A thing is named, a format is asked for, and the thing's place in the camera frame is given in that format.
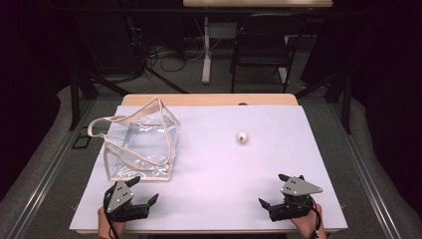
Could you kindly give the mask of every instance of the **white ball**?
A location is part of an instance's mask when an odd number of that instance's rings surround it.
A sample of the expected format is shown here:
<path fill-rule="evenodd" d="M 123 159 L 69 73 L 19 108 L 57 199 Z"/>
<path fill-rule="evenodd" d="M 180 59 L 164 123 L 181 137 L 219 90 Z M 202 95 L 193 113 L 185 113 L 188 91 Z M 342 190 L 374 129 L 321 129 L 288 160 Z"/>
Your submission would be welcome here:
<path fill-rule="evenodd" d="M 239 135 L 238 135 L 238 141 L 242 142 L 242 143 L 247 142 L 248 141 L 248 134 L 245 133 L 245 132 L 240 132 Z"/>

